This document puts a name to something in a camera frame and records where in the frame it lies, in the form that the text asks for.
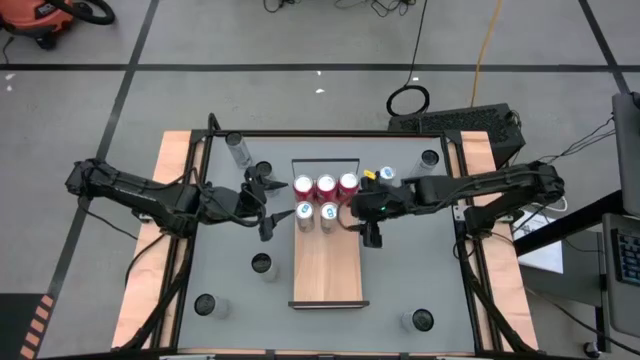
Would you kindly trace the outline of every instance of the yellow cable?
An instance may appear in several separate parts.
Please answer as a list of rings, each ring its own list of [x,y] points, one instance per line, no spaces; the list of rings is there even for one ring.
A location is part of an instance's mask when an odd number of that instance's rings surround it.
[[[502,0],[497,0],[496,8],[493,10],[493,16],[491,17],[491,21],[489,22],[489,30],[487,30],[487,35],[484,37],[484,41],[482,42],[482,48],[480,49],[480,54],[478,55],[478,62],[476,63],[476,74],[473,77],[473,92],[471,93],[471,105],[473,107],[473,102],[476,99],[476,89],[478,88],[478,75],[480,74],[480,63],[482,63],[482,58],[484,57],[484,51],[487,49],[487,45],[489,44],[489,40],[491,39],[491,33],[493,33],[493,27],[496,24],[496,20],[498,20],[498,15],[500,15],[500,10],[502,9]]]

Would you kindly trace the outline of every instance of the yellow object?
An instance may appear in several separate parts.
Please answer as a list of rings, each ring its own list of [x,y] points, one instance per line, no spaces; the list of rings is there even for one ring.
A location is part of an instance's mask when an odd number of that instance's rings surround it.
[[[376,179],[376,174],[372,173],[371,171],[366,170],[366,169],[364,171],[364,176],[368,177],[371,180],[375,180]]]
[[[484,41],[482,42],[482,48],[480,48],[480,54],[478,55],[478,62],[476,62],[476,74],[473,77],[473,92],[471,93],[471,105],[473,107],[473,102],[476,99],[476,89],[478,88],[478,75],[480,74],[480,63],[482,63],[482,58],[484,57],[484,52],[487,49],[487,45],[489,45],[489,40],[491,39],[491,33],[493,33],[493,27],[496,24],[496,20],[498,19],[498,15],[500,14],[500,10],[502,9],[502,0],[497,0],[496,8],[493,10],[493,16],[491,17],[491,21],[489,22],[489,30],[487,30],[487,35],[484,37]]]

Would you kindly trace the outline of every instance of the vacuum hose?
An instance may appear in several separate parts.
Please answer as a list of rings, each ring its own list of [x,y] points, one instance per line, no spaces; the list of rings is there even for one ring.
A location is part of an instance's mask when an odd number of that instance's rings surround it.
[[[45,1],[53,5],[54,7],[66,12],[67,14],[73,15],[73,17],[76,17],[80,20],[84,20],[91,24],[110,25],[116,19],[116,15],[113,13],[113,10],[111,10],[111,7],[107,5],[107,3],[104,2],[103,0],[86,0],[86,1],[99,7],[104,12],[104,16],[93,16],[91,14],[83,12],[80,9],[67,5],[67,3],[65,3],[65,0],[45,0]]]

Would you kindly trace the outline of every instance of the table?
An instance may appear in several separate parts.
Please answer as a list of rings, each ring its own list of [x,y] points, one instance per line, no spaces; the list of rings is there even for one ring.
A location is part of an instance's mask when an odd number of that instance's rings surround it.
[[[164,134],[160,147],[154,181],[169,182],[184,172],[185,160],[189,149],[189,141],[192,138],[190,131],[168,131]],[[466,172],[478,174],[495,170],[493,156],[488,140],[484,132],[461,133],[462,146]],[[200,143],[195,150],[196,161],[199,164],[204,146]],[[449,153],[452,159],[451,172],[459,176],[461,169],[456,147],[449,144]],[[493,199],[495,195],[486,195],[475,199],[475,204],[483,205]],[[506,224],[497,224],[494,232],[510,238],[509,227]],[[158,236],[158,228],[155,224],[143,224],[141,226],[136,253]],[[129,284],[125,290],[120,316],[116,326],[113,346],[119,346],[128,341],[139,326],[147,318],[156,305],[163,281],[163,274],[167,266],[167,255],[170,240],[164,239],[148,251],[136,264],[129,278]],[[186,240],[179,240],[177,244],[177,259],[181,259],[186,246]],[[533,329],[533,323],[527,304],[520,268],[513,246],[499,238],[487,238],[483,241],[486,272],[491,283],[491,291],[496,306],[501,310],[511,326],[523,340],[530,346],[537,348],[537,341]],[[174,274],[177,272],[180,260],[174,264]],[[175,317],[175,299],[165,313],[162,336],[159,339],[160,346],[169,346],[171,339],[171,327]],[[481,304],[476,301],[482,346],[486,350],[494,349],[491,341],[491,329]],[[508,350],[508,345],[502,340],[502,346]],[[264,354],[265,350],[256,349],[180,349],[182,353],[215,353],[215,354]],[[314,354],[315,352],[276,350],[276,354]]]

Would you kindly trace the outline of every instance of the red soda can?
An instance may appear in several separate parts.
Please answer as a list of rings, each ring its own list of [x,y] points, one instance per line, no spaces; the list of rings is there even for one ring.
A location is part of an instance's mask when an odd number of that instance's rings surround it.
[[[325,174],[318,178],[316,181],[316,198],[320,205],[337,200],[338,186],[333,176]]]
[[[293,192],[296,195],[296,202],[312,202],[316,195],[313,180],[307,175],[299,175],[293,180]]]
[[[358,177],[354,173],[346,173],[340,176],[338,182],[338,200],[347,202],[349,198],[358,192]]]

